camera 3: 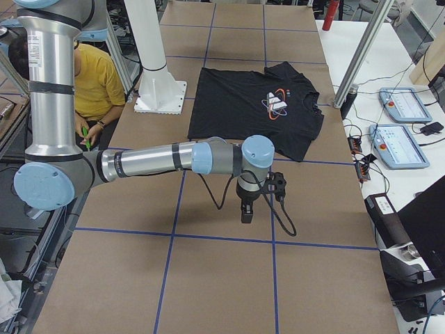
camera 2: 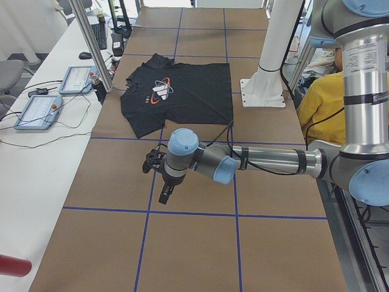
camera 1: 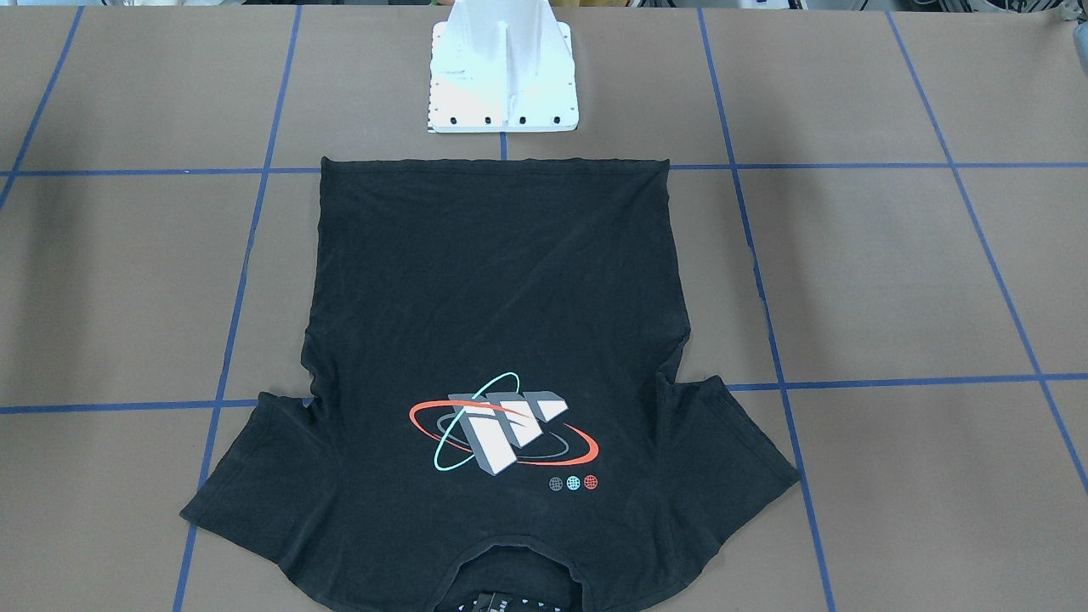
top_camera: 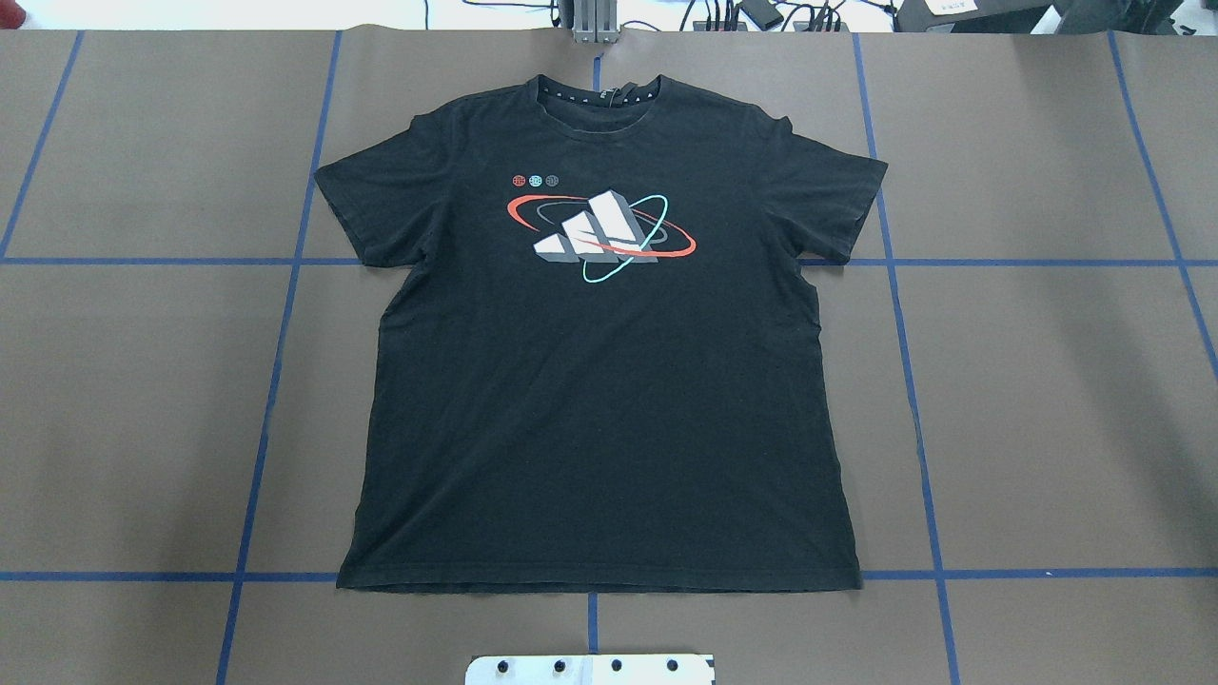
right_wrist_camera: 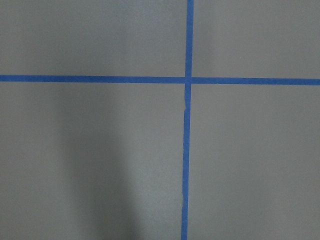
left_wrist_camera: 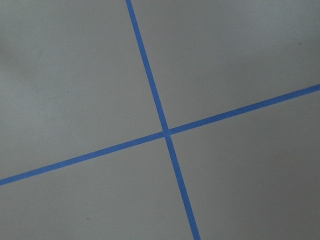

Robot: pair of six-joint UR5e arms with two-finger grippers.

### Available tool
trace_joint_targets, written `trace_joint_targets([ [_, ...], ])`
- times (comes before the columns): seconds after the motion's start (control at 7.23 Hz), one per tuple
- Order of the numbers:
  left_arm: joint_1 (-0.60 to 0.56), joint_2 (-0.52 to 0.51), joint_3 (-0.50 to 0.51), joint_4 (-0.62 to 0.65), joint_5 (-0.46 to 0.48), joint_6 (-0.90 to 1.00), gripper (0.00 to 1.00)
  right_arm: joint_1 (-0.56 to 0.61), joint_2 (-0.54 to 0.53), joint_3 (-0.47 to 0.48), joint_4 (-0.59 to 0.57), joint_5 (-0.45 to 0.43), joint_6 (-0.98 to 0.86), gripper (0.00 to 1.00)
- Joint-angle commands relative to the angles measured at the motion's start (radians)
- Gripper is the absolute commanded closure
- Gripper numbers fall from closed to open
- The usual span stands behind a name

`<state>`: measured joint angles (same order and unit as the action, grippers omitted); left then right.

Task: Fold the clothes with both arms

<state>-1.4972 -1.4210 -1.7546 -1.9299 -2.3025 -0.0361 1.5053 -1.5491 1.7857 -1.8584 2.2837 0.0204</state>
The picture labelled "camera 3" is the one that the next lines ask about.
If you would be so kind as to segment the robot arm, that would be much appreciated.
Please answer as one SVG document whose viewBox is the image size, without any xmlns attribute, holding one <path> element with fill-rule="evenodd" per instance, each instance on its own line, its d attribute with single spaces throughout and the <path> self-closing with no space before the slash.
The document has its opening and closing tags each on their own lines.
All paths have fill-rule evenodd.
<svg viewBox="0 0 445 334">
<path fill-rule="evenodd" d="M 142 150 L 84 152 L 74 137 L 74 43 L 106 39 L 106 3 L 18 1 L 17 16 L 28 38 L 33 128 L 25 163 L 14 177 L 24 202 L 50 211 L 118 178 L 191 170 L 236 177 L 241 220 L 252 220 L 253 203 L 268 188 L 275 153 L 270 139 L 254 135 L 231 144 L 212 137 Z"/>
</svg>

